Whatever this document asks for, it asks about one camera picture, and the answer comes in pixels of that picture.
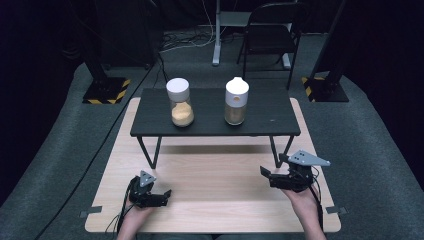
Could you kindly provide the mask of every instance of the gray carpet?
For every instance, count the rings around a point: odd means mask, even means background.
[[[324,40],[322,35],[302,38],[289,94],[300,103],[318,156],[332,162],[323,171],[335,204],[349,211],[340,216],[342,229],[328,238],[420,239],[423,191],[366,95],[342,78],[348,103],[311,103],[306,97],[300,79],[311,73]],[[241,75],[242,66],[235,63],[240,44],[240,39],[223,43],[219,67],[211,64],[213,43],[161,55],[169,78],[186,78],[192,88],[224,87]],[[150,73],[143,68],[113,68],[107,74],[131,79],[123,101],[82,104],[92,80],[84,64],[77,69],[50,135],[0,209],[0,239],[34,239],[87,169],[40,239],[112,239],[111,234],[86,232],[80,211],[91,206],[130,97],[139,96],[143,88],[163,88],[165,81],[159,64]],[[252,86],[284,86],[287,76],[288,72],[279,78],[248,73],[246,81]],[[303,234],[288,238],[303,239]]]

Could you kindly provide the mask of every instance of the human hand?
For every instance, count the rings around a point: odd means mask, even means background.
[[[131,205],[132,203],[127,199],[126,207]],[[139,208],[134,205],[124,217],[117,240],[133,240],[138,230],[155,209],[153,207]]]
[[[310,189],[299,193],[285,189],[281,189],[281,191],[290,199],[293,210],[305,231],[306,239],[326,239],[319,224],[318,204]]]

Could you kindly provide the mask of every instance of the chair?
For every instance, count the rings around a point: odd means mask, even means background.
[[[240,62],[242,52],[243,79],[246,75],[246,61],[250,54],[278,55],[275,64],[281,61],[285,53],[293,53],[287,90],[293,75],[301,29],[309,15],[309,5],[302,2],[267,3],[252,11],[245,27],[243,45],[237,59]],[[288,71],[287,69],[262,69],[259,71]]]

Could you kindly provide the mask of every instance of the white lid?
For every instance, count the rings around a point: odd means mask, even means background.
[[[184,102],[190,97],[188,81],[184,78],[174,78],[166,84],[168,97],[174,102]]]
[[[226,85],[225,102],[231,107],[243,107],[247,103],[249,84],[241,77],[235,77]]]

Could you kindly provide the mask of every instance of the jar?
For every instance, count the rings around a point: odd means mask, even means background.
[[[171,105],[172,122],[178,127],[190,125],[194,120],[190,102],[189,83],[183,78],[174,78],[166,84]]]
[[[243,123],[246,115],[249,84],[240,77],[235,77],[226,85],[225,121],[230,125]]]

